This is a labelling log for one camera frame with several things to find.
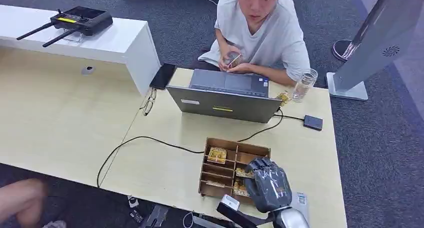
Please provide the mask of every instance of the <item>laptop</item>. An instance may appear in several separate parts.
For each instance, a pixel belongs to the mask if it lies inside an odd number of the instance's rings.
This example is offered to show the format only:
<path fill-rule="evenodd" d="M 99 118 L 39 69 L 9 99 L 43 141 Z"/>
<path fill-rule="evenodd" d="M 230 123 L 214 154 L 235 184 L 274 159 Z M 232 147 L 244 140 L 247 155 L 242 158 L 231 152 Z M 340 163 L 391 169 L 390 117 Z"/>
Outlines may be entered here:
<path fill-rule="evenodd" d="M 236 74 L 195 69 L 189 88 L 268 97 L 268 78 L 256 74 Z"/>
<path fill-rule="evenodd" d="M 281 100 L 222 91 L 166 87 L 182 112 L 267 123 Z"/>

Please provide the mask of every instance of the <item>person's knee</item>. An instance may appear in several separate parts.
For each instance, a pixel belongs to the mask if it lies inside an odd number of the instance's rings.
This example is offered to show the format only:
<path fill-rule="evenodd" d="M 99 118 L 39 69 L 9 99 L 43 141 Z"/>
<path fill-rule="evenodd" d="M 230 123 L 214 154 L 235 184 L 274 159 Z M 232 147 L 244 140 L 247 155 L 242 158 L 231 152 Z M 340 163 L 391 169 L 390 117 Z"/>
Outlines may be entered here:
<path fill-rule="evenodd" d="M 35 199 L 43 199 L 47 196 L 47 185 L 39 179 L 25 180 L 24 186 L 29 195 Z"/>

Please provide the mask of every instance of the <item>robotic arm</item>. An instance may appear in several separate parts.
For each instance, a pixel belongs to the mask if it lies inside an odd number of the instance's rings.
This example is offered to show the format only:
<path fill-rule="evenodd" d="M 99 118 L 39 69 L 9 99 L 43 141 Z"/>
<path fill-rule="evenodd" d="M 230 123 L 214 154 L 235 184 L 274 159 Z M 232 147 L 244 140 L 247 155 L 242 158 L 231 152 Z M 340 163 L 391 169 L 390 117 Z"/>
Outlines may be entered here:
<path fill-rule="evenodd" d="M 306 219 L 296 209 L 290 207 L 292 191 L 284 170 L 269 158 L 256 158 L 245 171 L 253 171 L 253 179 L 245 178 L 244 185 L 256 208 L 268 213 L 263 220 L 238 211 L 240 203 L 225 195 L 216 209 L 218 212 L 240 225 L 242 228 L 255 228 L 272 222 L 274 228 L 309 228 Z"/>

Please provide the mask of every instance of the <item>glass cup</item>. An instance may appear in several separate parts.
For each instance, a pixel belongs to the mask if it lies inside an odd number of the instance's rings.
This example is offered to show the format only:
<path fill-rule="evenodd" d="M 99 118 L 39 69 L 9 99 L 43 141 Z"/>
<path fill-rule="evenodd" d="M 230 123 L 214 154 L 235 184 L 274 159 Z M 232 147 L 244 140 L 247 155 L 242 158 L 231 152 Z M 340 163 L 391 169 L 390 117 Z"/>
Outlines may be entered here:
<path fill-rule="evenodd" d="M 302 102 L 309 89 L 315 85 L 317 78 L 318 73 L 312 68 L 309 71 L 302 73 L 294 87 L 291 99 L 295 102 Z"/>

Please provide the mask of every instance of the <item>stand base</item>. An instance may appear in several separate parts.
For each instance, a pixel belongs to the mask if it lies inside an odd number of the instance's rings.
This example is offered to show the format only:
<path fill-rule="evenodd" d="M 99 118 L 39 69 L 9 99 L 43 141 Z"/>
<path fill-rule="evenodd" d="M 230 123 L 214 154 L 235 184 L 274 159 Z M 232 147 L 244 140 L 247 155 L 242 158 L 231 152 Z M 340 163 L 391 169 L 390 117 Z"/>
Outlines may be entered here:
<path fill-rule="evenodd" d="M 328 85 L 328 92 L 330 93 L 331 97 L 339 97 L 339 98 L 346 98 L 346 99 L 352 99 L 352 100 L 359 100 L 359 101 L 367 101 L 368 100 L 368 94 L 367 90 L 365 89 L 364 82 L 358 83 L 355 87 L 349 89 L 346 92 L 340 92 L 336 91 L 334 86 L 334 80 L 333 80 L 333 72 L 328 72 L 326 76 L 327 85 Z"/>
<path fill-rule="evenodd" d="M 332 53 L 333 55 L 340 61 L 346 62 L 348 58 L 344 58 L 343 54 L 346 52 L 346 49 L 348 48 L 349 44 L 352 42 L 352 40 L 339 40 L 334 43 L 332 46 Z"/>

